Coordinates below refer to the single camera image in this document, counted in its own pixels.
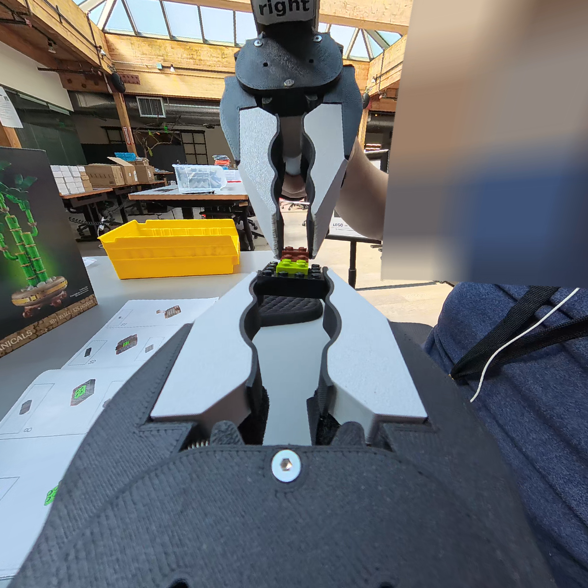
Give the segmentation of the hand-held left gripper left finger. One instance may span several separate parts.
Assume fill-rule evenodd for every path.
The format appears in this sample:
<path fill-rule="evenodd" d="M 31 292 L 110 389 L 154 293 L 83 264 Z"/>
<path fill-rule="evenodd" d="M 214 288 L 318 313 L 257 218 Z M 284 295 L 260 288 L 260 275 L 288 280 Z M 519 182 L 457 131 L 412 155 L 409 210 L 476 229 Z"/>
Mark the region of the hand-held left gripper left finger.
<path fill-rule="evenodd" d="M 248 393 L 259 374 L 252 340 L 260 329 L 257 272 L 236 286 L 194 322 L 151 412 L 156 421 L 242 423 L 254 408 Z"/>

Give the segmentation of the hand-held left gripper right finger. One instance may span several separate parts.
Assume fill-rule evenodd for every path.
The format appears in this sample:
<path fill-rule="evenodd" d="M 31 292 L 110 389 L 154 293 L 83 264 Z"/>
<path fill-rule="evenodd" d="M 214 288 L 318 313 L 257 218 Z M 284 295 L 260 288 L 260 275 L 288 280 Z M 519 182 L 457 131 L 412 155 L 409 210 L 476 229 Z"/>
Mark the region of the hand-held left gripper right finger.
<path fill-rule="evenodd" d="M 357 422 L 367 442 L 379 423 L 422 424 L 428 415 L 386 317 L 324 268 L 323 329 L 330 337 L 320 365 L 320 415 Z"/>

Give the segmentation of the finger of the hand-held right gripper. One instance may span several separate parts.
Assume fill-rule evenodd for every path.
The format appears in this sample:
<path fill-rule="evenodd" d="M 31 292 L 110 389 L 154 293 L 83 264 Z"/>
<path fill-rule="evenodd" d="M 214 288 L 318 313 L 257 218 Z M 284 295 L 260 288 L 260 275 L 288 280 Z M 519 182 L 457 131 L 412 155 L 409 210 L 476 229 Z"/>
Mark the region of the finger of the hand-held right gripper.
<path fill-rule="evenodd" d="M 283 220 L 279 211 L 281 180 L 280 122 L 275 114 L 253 107 L 239 111 L 239 173 L 270 248 L 279 258 Z"/>
<path fill-rule="evenodd" d="M 343 149 L 341 104 L 321 104 L 303 119 L 305 147 L 310 156 L 306 190 L 310 202 L 307 242 L 315 258 L 339 198 L 348 161 Z"/>

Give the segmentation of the black toy brick plate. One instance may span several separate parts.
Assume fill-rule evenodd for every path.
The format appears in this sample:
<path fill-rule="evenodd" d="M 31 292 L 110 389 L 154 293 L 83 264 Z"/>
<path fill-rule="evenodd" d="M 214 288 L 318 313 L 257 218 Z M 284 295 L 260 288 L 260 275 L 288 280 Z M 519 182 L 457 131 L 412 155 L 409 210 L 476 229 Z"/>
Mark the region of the black toy brick plate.
<path fill-rule="evenodd" d="M 277 270 L 277 262 L 268 263 L 258 272 L 253 284 L 255 295 L 281 296 L 293 298 L 312 298 L 326 300 L 334 290 L 333 281 L 319 266 L 308 270 L 306 275 L 300 272 L 286 277 L 286 272 Z"/>

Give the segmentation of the person's right forearm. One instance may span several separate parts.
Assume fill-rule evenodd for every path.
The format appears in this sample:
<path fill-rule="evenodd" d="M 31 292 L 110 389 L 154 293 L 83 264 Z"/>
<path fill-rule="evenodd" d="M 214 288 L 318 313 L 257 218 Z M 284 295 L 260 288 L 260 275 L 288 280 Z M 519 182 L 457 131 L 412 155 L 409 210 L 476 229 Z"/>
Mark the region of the person's right forearm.
<path fill-rule="evenodd" d="M 351 152 L 335 210 L 357 233 L 381 240 L 388 174 L 373 166 L 358 139 Z"/>

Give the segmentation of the grey desk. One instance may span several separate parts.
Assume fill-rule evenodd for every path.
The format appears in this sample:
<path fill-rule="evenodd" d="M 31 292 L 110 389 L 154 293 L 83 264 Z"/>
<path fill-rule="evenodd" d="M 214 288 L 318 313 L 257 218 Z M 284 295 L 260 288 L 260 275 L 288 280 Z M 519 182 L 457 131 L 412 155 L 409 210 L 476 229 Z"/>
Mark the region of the grey desk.
<path fill-rule="evenodd" d="M 98 305 L 1 358 L 1 417 L 43 371 L 61 368 L 129 299 L 221 297 L 245 273 L 263 268 L 270 251 L 243 252 L 233 275 L 120 280 L 106 256 L 88 269 Z M 269 395 L 265 445 L 310 445 L 306 399 L 317 387 L 329 341 L 322 320 L 263 327 L 254 337 Z"/>

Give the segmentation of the clear plastic bin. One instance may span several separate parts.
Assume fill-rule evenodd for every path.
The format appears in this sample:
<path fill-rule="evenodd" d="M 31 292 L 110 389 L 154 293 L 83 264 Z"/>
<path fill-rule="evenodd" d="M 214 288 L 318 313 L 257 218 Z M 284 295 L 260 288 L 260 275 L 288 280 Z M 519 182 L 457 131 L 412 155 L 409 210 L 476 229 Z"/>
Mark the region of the clear plastic bin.
<path fill-rule="evenodd" d="M 203 194 L 221 190 L 227 185 L 225 170 L 215 165 L 174 164 L 180 194 Z"/>

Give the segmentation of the grey table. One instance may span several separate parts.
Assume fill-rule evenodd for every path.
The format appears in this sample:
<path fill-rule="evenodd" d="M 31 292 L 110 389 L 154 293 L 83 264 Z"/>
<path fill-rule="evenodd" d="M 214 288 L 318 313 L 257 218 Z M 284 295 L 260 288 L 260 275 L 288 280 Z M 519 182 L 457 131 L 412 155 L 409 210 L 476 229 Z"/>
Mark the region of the grey table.
<path fill-rule="evenodd" d="M 128 198 L 131 201 L 163 202 L 173 208 L 180 208 L 184 219 L 194 218 L 194 208 L 210 209 L 220 206 L 230 208 L 232 214 L 242 220 L 249 250 L 254 250 L 254 238 L 247 220 L 249 217 L 249 197 L 242 182 L 229 183 L 213 192 L 189 192 L 187 194 L 180 193 L 177 186 L 158 187 L 130 193 Z"/>

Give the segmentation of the black quilted pad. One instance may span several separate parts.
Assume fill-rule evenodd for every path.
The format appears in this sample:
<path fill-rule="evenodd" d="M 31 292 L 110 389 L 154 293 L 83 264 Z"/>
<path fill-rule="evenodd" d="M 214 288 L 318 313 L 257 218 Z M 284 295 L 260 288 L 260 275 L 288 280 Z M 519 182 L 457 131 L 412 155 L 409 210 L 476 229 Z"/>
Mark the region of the black quilted pad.
<path fill-rule="evenodd" d="M 322 314 L 322 302 L 314 298 L 266 295 L 259 305 L 261 327 L 310 322 L 320 319 Z"/>

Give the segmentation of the yellow plastic bin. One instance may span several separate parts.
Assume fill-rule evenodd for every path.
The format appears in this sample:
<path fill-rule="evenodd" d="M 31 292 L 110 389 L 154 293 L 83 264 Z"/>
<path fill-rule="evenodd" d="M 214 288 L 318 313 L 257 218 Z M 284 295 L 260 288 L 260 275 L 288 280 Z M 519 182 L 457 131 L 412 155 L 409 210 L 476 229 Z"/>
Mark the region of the yellow plastic bin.
<path fill-rule="evenodd" d="M 239 265 L 231 219 L 134 220 L 99 239 L 120 279 L 227 275 Z"/>

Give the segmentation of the open cardboard box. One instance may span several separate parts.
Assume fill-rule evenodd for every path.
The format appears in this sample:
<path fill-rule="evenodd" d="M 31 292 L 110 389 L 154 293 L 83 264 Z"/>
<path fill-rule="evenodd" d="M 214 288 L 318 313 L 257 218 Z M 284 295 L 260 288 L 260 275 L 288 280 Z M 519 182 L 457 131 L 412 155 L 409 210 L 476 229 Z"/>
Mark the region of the open cardboard box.
<path fill-rule="evenodd" d="M 152 183 L 155 181 L 155 169 L 149 164 L 148 159 L 138 158 L 132 162 L 118 157 L 108 157 L 108 159 L 121 167 L 123 177 L 128 185 L 133 183 Z"/>

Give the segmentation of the wood-edged table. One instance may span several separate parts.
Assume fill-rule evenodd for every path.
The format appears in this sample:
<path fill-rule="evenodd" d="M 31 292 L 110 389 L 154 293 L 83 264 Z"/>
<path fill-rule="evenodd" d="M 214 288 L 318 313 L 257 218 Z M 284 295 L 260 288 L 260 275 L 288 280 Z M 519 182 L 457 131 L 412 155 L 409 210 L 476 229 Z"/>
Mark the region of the wood-edged table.
<path fill-rule="evenodd" d="M 128 222 L 128 207 L 135 207 L 143 212 L 140 204 L 129 200 L 133 192 L 166 186 L 165 180 L 152 183 L 133 183 L 121 187 L 100 187 L 92 192 L 75 196 L 61 196 L 65 209 L 70 215 L 83 215 L 84 218 L 70 217 L 77 230 L 77 241 L 96 242 L 101 218 L 106 217 L 106 228 Z"/>

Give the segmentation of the person's blue shirt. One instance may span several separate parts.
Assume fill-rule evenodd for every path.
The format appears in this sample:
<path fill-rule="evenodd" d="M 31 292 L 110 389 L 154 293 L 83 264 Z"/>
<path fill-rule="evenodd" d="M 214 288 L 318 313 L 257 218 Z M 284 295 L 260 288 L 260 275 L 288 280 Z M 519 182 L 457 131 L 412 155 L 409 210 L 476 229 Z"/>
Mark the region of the person's blue shirt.
<path fill-rule="evenodd" d="M 458 283 L 425 352 L 450 373 L 528 286 Z M 587 587 L 587 336 L 491 363 L 473 403 L 518 482 L 533 532 L 559 587 Z"/>

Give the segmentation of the black toy set box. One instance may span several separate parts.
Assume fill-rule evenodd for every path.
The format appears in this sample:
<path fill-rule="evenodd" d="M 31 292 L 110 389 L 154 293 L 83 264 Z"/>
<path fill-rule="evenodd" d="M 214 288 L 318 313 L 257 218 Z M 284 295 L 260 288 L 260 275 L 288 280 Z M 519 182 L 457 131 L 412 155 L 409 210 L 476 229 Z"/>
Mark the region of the black toy set box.
<path fill-rule="evenodd" d="M 1 356 L 97 305 L 47 154 L 1 148 Z"/>

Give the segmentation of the white paper notice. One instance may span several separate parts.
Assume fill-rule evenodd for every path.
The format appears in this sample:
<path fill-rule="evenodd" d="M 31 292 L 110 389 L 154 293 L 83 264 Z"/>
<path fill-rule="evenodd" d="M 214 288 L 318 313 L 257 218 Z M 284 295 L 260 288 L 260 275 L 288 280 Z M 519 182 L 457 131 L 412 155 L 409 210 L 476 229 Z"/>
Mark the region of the white paper notice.
<path fill-rule="evenodd" d="M 17 110 L 13 106 L 10 97 L 5 89 L 0 87 L 0 119 L 5 128 L 23 128 Z"/>

